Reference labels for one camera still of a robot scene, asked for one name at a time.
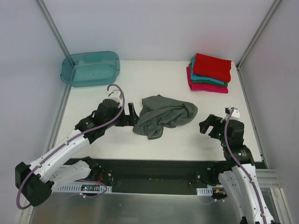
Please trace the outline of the grey t shirt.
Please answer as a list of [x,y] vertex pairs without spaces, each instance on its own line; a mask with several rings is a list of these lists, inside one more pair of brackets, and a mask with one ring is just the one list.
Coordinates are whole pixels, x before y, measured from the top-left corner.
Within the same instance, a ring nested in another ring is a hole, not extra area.
[[198,108],[190,102],[166,98],[161,95],[142,99],[142,110],[133,132],[147,136],[149,140],[159,139],[164,128],[176,128],[190,123]]

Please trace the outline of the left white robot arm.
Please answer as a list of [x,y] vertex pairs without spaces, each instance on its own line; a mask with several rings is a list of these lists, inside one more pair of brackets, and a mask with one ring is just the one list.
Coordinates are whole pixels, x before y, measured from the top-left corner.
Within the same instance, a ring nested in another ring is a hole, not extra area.
[[97,110],[81,119],[64,141],[46,154],[26,164],[20,162],[14,170],[15,185],[18,189],[16,205],[24,210],[45,202],[52,192],[74,181],[100,184],[103,172],[91,157],[80,159],[63,168],[72,156],[87,148],[112,126],[134,126],[139,120],[134,104],[128,104],[129,114],[124,105],[116,99],[104,99]]

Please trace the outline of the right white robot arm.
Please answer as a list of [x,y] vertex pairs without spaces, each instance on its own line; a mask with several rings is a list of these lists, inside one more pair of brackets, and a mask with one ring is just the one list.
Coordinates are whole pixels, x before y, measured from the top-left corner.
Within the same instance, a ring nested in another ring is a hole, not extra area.
[[244,145],[244,124],[228,116],[226,119],[210,114],[199,123],[200,133],[221,142],[226,159],[224,168],[210,172],[211,181],[221,184],[233,205],[239,224],[273,224],[275,219],[266,205],[256,174],[250,149]]

